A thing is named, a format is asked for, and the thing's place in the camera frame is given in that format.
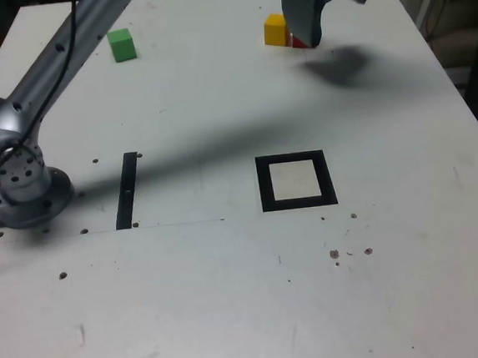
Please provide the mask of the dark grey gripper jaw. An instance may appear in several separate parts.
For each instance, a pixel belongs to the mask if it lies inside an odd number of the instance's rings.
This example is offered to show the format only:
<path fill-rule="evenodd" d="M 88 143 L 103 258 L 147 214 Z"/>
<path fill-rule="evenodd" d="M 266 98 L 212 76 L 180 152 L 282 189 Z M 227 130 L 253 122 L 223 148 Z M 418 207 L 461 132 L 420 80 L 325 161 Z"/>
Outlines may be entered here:
<path fill-rule="evenodd" d="M 281 0 L 291 33 L 308 48 L 316 48 L 322 37 L 321 17 L 328 0 Z"/>

